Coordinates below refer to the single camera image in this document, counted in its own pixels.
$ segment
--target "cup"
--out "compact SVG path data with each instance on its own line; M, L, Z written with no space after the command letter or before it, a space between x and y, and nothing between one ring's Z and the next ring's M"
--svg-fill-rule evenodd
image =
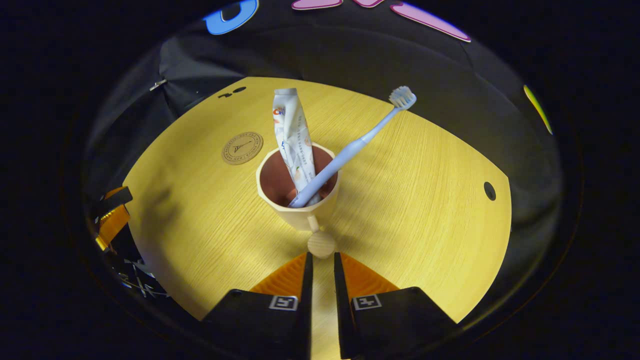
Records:
M313 143L314 167L316 174L324 169L335 157L334 153L316 143ZM269 151L255 172L258 185L258 195L286 221L287 224L299 231L318 232L319 224L327 224L335 208L338 196L340 175L342 170L329 178L318 191L322 200L304 208L288 208L296 197L296 187L291 180L287 165L285 165L279 149Z

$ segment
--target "wood grain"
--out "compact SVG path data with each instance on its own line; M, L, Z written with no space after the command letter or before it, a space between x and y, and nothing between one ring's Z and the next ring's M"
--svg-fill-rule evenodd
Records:
M218 98L241 86L246 90ZM134 197L127 209L140 253L197 319L228 290L248 290L307 251L310 233L278 218L255 183L256 168L276 148L273 90L290 87L298 88L312 140L336 154L392 109L328 85L245 78L173 123L124 181ZM260 154L242 165L224 163L222 147L245 131L263 136ZM453 320L462 320L486 293L506 251L507 177L471 146L409 111L343 170L333 219L321 224L337 250L400 288L421 287ZM494 201L485 181L496 191ZM333 257L314 259L313 359L339 359L334 289Z

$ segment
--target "toothbrush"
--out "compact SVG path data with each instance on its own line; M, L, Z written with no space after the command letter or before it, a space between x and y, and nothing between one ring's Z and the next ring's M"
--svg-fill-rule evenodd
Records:
M382 119L376 127L371 129L371 131L354 142L351 142L342 151L340 151L340 154L338 154L335 159L322 169L322 171L320 171L320 173L318 173L318 175L316 175L316 177L314 177L311 182L309 182L309 184L298 193L296 198L289 203L289 207L302 208L306 205L309 199L311 199L311 197L320 190L322 185L324 185L331 176L356 156L356 154L358 154L358 152L360 152L360 150L362 150L362 148L364 148L365 145L367 145L396 114L410 108L411 105L415 104L416 100L416 96L411 92L411 89L409 89L408 86L400 86L391 92L391 95L389 95L389 101L394 105L394 109L391 110L391 112L385 116L385 118Z

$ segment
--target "toothpaste tube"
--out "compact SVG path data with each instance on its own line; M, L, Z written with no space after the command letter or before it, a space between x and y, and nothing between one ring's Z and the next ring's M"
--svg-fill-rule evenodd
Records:
M316 169L307 118L302 110L297 89L275 90L273 125L282 159L289 169L289 175L296 185L296 190L300 192L316 176ZM320 200L320 195L315 194L306 206L311 206Z

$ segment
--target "round wooden coaster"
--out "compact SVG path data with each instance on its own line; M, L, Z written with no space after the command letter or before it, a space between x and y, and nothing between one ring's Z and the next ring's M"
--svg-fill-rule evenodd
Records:
M222 159L229 165L244 164L258 155L262 143L262 136L252 131L235 135L222 149Z

